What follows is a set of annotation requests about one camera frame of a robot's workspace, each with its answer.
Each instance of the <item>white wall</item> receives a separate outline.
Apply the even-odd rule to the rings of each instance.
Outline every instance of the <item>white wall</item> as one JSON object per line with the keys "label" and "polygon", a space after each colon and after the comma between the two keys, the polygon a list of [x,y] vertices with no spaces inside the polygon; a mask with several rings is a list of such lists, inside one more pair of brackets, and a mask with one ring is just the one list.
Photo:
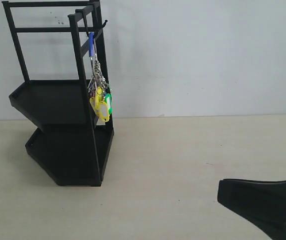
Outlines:
{"label": "white wall", "polygon": [[[74,11],[20,10],[18,26],[68,25]],[[286,114],[285,0],[103,0],[102,11],[115,117]],[[19,37],[32,79],[77,77],[69,33]],[[0,2],[0,119],[22,118],[8,100],[22,82]]]}

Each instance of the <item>black object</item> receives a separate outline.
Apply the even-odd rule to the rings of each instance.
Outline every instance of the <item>black object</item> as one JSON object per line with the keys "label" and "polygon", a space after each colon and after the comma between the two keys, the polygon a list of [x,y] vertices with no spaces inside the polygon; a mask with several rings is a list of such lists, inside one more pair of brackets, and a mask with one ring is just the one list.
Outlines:
{"label": "black object", "polygon": [[[98,60],[109,82],[101,4],[90,1],[3,1],[24,83],[10,96],[13,107],[32,121],[37,129],[26,143],[27,153],[61,186],[100,186],[114,136],[113,118],[97,126],[88,95],[83,56],[88,40],[81,46],[79,32],[95,32]],[[70,27],[15,27],[11,8],[84,6],[68,16]],[[92,13],[93,26],[79,27],[78,22]],[[30,80],[18,33],[71,32],[78,72],[73,80]]]}
{"label": "black object", "polygon": [[286,240],[286,181],[224,179],[217,201],[273,240]]}

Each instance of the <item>table surface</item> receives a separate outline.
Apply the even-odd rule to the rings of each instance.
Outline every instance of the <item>table surface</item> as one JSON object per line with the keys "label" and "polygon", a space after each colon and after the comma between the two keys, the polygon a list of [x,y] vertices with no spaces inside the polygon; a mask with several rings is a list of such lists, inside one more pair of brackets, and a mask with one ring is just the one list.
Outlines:
{"label": "table surface", "polygon": [[60,187],[0,121],[0,240],[268,240],[219,180],[286,180],[286,115],[115,119],[101,187]]}

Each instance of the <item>green key tag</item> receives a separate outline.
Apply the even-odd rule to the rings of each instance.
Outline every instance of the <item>green key tag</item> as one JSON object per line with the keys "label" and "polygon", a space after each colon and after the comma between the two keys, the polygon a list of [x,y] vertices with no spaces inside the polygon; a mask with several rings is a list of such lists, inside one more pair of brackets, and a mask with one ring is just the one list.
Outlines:
{"label": "green key tag", "polygon": [[104,101],[107,104],[108,113],[111,114],[112,113],[112,105],[111,105],[111,103],[112,103],[112,95],[110,93],[106,94]]}

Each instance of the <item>black metal shelf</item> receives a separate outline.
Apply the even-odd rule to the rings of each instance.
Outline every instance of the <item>black metal shelf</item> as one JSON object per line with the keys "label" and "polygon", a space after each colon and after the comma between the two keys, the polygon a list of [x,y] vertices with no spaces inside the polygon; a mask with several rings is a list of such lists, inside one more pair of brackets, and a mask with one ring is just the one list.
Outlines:
{"label": "black metal shelf", "polygon": [[[114,136],[113,118],[97,126],[98,118],[90,105],[89,80],[83,57],[88,41],[81,45],[80,32],[94,32],[102,74],[109,82],[105,53],[101,4],[89,1],[3,1],[8,26],[21,67],[24,83],[9,99],[11,105],[33,122],[37,129],[26,143],[27,153],[61,186],[102,184]],[[84,6],[68,15],[69,27],[15,27],[11,8]],[[86,15],[92,15],[93,27]],[[84,20],[84,27],[78,21]],[[30,80],[18,33],[71,32],[78,79]]]}

